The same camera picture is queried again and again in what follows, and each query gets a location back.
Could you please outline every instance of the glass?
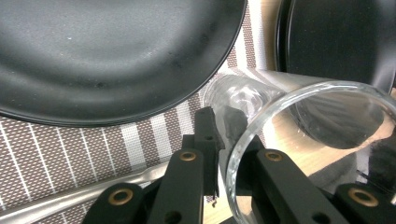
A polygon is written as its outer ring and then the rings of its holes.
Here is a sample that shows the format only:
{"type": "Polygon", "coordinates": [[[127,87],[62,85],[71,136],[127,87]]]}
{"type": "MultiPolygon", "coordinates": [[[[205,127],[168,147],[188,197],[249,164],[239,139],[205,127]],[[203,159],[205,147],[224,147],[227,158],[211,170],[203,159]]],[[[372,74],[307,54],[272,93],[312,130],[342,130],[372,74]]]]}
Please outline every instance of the glass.
{"type": "Polygon", "coordinates": [[[219,75],[204,93],[225,145],[219,166],[239,223],[256,223],[251,199],[235,195],[239,162],[255,135],[330,193],[361,182],[394,197],[395,158],[387,155],[396,150],[379,148],[394,136],[396,103],[389,95],[358,82],[258,72],[254,78],[219,75]]]}

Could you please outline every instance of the black plastic part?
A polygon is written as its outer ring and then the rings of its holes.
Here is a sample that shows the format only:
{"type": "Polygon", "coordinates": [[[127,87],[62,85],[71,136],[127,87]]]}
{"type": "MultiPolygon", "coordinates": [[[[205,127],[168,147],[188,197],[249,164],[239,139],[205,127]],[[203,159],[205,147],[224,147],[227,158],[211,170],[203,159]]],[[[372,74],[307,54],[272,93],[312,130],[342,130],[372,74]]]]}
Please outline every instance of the black plastic part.
{"type": "Polygon", "coordinates": [[[145,188],[143,188],[144,193],[144,200],[141,203],[142,213],[145,215],[145,219],[143,223],[146,223],[147,219],[149,218],[149,214],[151,213],[152,206],[154,205],[155,198],[157,197],[158,189],[160,188],[163,179],[157,179],[145,188]]]}
{"type": "Polygon", "coordinates": [[[257,223],[278,224],[280,222],[279,216],[277,215],[274,206],[272,205],[266,192],[262,190],[262,186],[257,178],[253,184],[251,210],[254,213],[257,223]]]}
{"type": "MultiPolygon", "coordinates": [[[[369,199],[364,198],[363,194],[357,197],[361,197],[363,201],[369,199]]],[[[383,194],[368,186],[356,184],[340,185],[334,195],[334,204],[350,223],[394,223],[396,221],[396,206],[391,204],[383,194]],[[351,189],[362,189],[370,193],[377,199],[378,205],[366,206],[362,203],[357,203],[349,195],[351,189]]]]}
{"type": "Polygon", "coordinates": [[[396,129],[392,136],[372,143],[367,185],[389,201],[396,194],[396,129]]]}
{"type": "Polygon", "coordinates": [[[142,223],[145,213],[142,212],[140,204],[144,199],[143,190],[135,184],[120,183],[106,189],[95,203],[91,206],[83,220],[83,224],[131,224],[142,223]],[[129,189],[132,191],[132,199],[122,205],[113,205],[109,202],[110,195],[118,189],[129,189]]]}
{"type": "Polygon", "coordinates": [[[194,148],[194,134],[183,134],[183,139],[181,141],[181,148],[194,148]]]}
{"type": "Polygon", "coordinates": [[[228,138],[230,145],[235,146],[236,141],[242,136],[248,126],[248,119],[240,109],[224,106],[224,110],[226,111],[223,118],[225,136],[228,138]]]}
{"type": "Polygon", "coordinates": [[[74,127],[159,114],[219,69],[246,4],[0,1],[0,114],[74,127]]]}
{"type": "Polygon", "coordinates": [[[262,149],[264,149],[262,140],[259,136],[254,136],[239,163],[238,173],[236,175],[236,195],[251,196],[252,186],[257,180],[256,173],[253,172],[255,168],[255,158],[257,152],[262,149]]]}
{"type": "Polygon", "coordinates": [[[197,110],[195,112],[194,123],[195,135],[193,148],[201,151],[205,158],[204,195],[219,196],[219,151],[224,148],[224,144],[216,127],[213,109],[211,107],[205,107],[197,110]]]}
{"type": "Polygon", "coordinates": [[[287,154],[264,149],[257,160],[257,177],[281,223],[347,223],[287,154]],[[281,159],[271,161],[266,153],[281,159]]]}
{"type": "Polygon", "coordinates": [[[390,92],[396,72],[395,11],[395,1],[283,0],[276,69],[390,92]]]}
{"type": "Polygon", "coordinates": [[[195,149],[179,150],[169,161],[147,223],[202,223],[203,199],[203,155],[195,149]],[[183,153],[194,153],[195,158],[183,161],[183,153]]]}

